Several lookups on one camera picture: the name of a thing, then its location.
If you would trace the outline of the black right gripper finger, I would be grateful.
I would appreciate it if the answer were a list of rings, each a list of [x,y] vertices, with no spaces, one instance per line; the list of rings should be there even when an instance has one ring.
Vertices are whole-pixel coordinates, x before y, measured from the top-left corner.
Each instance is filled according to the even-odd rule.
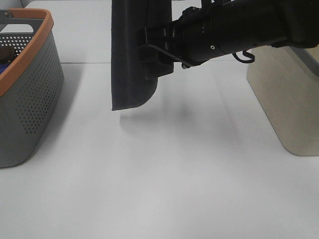
[[[137,32],[137,49],[146,79],[173,73],[174,62],[168,55],[169,39],[164,27],[140,29]]]

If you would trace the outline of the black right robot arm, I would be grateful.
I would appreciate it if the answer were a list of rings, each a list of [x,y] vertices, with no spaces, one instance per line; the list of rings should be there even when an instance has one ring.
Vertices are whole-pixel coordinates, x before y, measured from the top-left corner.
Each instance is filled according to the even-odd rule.
[[[204,0],[179,19],[138,31],[139,59],[147,79],[241,52],[253,63],[250,49],[269,45],[313,48],[319,43],[316,0]]]

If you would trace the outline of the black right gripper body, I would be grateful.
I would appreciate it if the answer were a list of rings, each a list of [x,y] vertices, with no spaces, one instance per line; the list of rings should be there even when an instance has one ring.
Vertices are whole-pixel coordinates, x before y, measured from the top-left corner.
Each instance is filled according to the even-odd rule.
[[[168,55],[184,68],[239,52],[239,5],[206,4],[189,7],[162,26],[169,39]]]

